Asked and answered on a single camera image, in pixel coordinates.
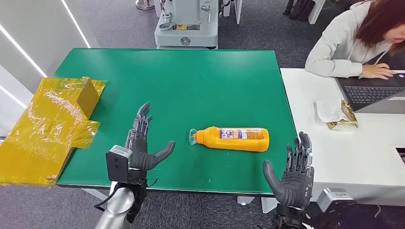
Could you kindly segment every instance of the laptop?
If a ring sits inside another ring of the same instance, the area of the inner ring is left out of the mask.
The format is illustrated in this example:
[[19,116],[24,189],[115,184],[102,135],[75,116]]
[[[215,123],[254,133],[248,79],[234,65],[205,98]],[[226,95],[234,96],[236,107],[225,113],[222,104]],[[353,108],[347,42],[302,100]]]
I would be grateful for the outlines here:
[[357,77],[336,80],[354,112],[405,114],[405,72],[389,80]]

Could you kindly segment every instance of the yellow plastic wrap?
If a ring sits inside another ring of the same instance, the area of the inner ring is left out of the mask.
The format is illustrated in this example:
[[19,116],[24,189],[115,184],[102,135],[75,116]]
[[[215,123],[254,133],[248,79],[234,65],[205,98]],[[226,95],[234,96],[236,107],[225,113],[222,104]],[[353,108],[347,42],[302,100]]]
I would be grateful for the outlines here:
[[89,121],[104,81],[43,78],[0,145],[0,184],[55,184],[74,147],[89,148],[98,122]]

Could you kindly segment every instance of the laptop keyboard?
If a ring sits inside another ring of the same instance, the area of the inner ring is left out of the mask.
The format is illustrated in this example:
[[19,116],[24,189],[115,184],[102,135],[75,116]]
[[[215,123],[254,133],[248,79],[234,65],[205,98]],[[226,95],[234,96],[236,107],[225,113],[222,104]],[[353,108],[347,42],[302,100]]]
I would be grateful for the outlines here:
[[354,104],[372,104],[381,99],[387,98],[400,91],[404,87],[351,87],[345,86],[347,95]]

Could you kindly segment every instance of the woman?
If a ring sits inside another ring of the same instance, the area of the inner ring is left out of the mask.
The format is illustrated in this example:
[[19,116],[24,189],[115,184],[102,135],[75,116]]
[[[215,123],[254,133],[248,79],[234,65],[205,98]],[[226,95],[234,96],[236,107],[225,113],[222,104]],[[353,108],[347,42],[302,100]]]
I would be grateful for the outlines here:
[[[325,29],[308,56],[305,70],[321,76],[381,78],[395,72],[385,63],[387,53],[405,48],[405,0],[356,3]],[[374,65],[363,65],[381,54]]]

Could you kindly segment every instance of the hoodie drawstring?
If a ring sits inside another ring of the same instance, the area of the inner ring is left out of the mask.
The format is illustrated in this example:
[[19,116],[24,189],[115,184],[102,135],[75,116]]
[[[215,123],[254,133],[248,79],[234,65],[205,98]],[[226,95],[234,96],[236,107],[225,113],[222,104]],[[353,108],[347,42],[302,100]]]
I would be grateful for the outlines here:
[[[357,45],[358,42],[359,42],[359,40],[356,40],[356,41],[354,42],[354,45],[353,45],[353,47],[352,47],[352,50],[350,50],[350,54],[349,54],[349,57],[347,58],[347,60],[350,60],[350,58],[352,57],[354,47],[356,47],[356,45]],[[369,49],[367,49],[367,52],[366,52],[366,55],[364,56],[364,58],[367,57],[368,51],[369,51]],[[381,58],[382,58],[383,56],[385,56],[385,55],[387,54],[387,52],[389,52],[389,51],[390,51],[390,50],[388,49],[388,50],[385,51],[383,54],[381,54],[381,56],[380,56],[380,57],[378,58],[378,60],[374,63],[374,65],[378,64],[378,62],[380,62]]]
[[385,56],[388,51],[390,51],[390,50],[387,50],[387,51],[385,51],[383,54],[381,54],[381,56],[378,58],[378,60],[375,62],[374,65],[378,64],[378,62],[380,62],[381,58],[382,58],[383,56]]
[[356,41],[354,42],[354,45],[353,45],[353,47],[352,47],[352,50],[350,50],[350,54],[349,54],[349,57],[347,58],[347,60],[350,60],[350,58],[352,57],[352,53],[353,53],[354,47],[356,47],[356,45],[357,45],[358,42],[359,42],[359,40],[356,40]]

